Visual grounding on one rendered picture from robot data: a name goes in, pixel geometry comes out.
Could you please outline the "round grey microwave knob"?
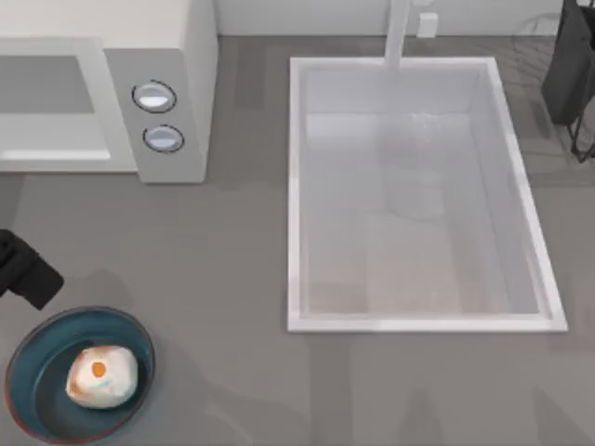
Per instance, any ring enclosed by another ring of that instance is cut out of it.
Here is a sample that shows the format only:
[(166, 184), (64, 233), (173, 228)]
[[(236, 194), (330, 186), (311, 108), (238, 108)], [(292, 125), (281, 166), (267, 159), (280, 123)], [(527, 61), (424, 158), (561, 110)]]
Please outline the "round grey microwave knob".
[(177, 104), (176, 92), (167, 84), (151, 80), (132, 89), (132, 99), (142, 110), (149, 113), (165, 113)]
[(179, 151), (185, 143), (183, 134), (172, 125), (158, 125), (143, 131), (144, 144), (152, 151), (173, 153)]

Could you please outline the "dark blue plate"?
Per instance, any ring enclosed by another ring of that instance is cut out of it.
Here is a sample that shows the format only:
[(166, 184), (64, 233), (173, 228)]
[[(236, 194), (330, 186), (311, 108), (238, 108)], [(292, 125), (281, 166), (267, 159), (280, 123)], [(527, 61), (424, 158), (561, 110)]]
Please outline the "dark blue plate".
[[(129, 348), (139, 366), (139, 384), (119, 407), (87, 409), (66, 393), (75, 358), (86, 348)], [(139, 417), (155, 377), (155, 349), (143, 324), (110, 307), (59, 312), (33, 328), (15, 349), (6, 370), (8, 412), (28, 436), (48, 444), (97, 446)]]

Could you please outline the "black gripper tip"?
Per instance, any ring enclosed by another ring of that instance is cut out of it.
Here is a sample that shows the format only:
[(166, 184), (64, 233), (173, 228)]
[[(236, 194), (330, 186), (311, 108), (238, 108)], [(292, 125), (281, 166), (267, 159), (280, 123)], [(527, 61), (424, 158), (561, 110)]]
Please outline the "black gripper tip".
[(42, 310), (64, 285), (63, 276), (20, 236), (0, 229), (0, 297), (7, 292)]

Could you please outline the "tall white tap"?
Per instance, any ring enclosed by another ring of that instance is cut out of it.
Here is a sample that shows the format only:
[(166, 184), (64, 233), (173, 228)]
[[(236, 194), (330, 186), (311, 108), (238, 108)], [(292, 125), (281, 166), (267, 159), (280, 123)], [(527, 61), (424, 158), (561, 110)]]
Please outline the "tall white tap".
[(384, 60), (392, 69), (400, 66), (411, 1), (390, 0)]

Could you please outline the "white bun with orange spot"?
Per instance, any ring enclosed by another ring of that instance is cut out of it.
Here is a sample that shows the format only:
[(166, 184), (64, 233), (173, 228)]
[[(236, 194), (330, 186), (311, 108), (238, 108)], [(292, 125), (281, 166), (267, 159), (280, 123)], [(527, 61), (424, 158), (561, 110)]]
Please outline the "white bun with orange spot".
[(94, 346), (83, 349), (67, 375), (65, 391), (88, 409), (112, 409), (132, 398), (139, 384), (139, 363), (128, 348)]

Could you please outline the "pale microwave oven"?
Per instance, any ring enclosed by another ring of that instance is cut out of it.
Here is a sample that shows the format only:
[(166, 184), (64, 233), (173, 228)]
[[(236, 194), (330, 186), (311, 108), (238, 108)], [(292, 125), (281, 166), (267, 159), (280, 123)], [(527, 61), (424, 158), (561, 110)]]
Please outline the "pale microwave oven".
[[(213, 0), (0, 0), (0, 172), (200, 183), (217, 71)], [(151, 80), (176, 92), (172, 110), (134, 103)], [(158, 125), (184, 146), (149, 149), (143, 131)]]

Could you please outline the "small white wall socket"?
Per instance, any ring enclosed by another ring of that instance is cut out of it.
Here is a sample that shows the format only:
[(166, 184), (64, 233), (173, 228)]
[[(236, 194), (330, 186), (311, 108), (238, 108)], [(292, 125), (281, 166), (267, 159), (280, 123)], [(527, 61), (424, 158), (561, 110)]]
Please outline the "small white wall socket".
[(439, 15), (433, 12), (421, 13), (419, 15), (417, 38), (435, 38), (439, 28)]

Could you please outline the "white sink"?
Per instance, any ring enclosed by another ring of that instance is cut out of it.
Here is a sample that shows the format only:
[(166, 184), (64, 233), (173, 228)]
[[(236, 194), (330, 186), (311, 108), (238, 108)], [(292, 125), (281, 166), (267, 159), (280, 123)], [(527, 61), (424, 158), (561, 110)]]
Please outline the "white sink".
[(494, 59), (289, 68), (289, 331), (567, 331)]

